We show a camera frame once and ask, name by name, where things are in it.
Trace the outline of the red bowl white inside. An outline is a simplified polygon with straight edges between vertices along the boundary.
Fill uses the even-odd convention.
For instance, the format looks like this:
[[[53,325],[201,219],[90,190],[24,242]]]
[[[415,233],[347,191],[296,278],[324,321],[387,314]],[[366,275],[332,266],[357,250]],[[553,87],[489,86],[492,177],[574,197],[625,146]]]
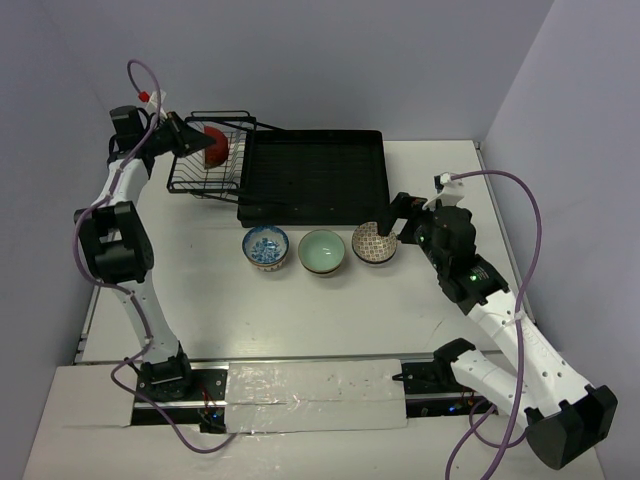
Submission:
[[[221,130],[215,127],[205,126],[203,132],[214,140],[214,143],[204,150],[204,167],[207,169],[219,167],[228,159],[229,140]]]

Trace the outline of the brown patterned white bowl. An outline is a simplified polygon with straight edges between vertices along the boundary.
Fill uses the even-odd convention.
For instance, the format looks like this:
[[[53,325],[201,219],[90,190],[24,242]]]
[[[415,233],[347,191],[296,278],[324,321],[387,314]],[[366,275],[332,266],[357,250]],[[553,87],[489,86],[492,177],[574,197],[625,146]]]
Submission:
[[[351,237],[354,254],[364,263],[380,266],[389,262],[396,254],[397,235],[394,232],[386,236],[378,233],[378,224],[374,221],[358,226]]]

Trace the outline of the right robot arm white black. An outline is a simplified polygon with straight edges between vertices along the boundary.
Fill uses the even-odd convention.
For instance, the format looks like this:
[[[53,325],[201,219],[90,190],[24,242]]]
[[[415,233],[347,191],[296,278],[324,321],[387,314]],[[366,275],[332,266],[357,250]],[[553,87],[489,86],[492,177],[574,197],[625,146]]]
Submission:
[[[476,251],[472,214],[456,200],[396,195],[378,224],[391,231],[405,222],[403,244],[415,244],[433,266],[444,295],[497,345],[517,378],[490,362],[464,339],[434,353],[439,387],[468,387],[504,412],[515,412],[534,454],[560,470],[604,440],[618,400],[607,386],[595,387],[558,353],[536,325],[516,309],[516,297],[495,267]]]

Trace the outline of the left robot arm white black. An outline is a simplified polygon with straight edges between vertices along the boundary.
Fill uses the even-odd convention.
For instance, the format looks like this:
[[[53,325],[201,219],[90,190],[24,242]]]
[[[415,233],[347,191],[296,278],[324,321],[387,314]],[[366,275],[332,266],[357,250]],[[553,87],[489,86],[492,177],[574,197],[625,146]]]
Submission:
[[[137,375],[138,397],[184,399],[196,376],[156,295],[153,247],[137,203],[158,156],[187,157],[215,141],[174,112],[149,114],[128,105],[111,110],[110,117],[115,133],[109,140],[108,177],[97,200],[74,215],[73,251],[81,273],[115,293],[134,329],[141,351],[126,363]]]

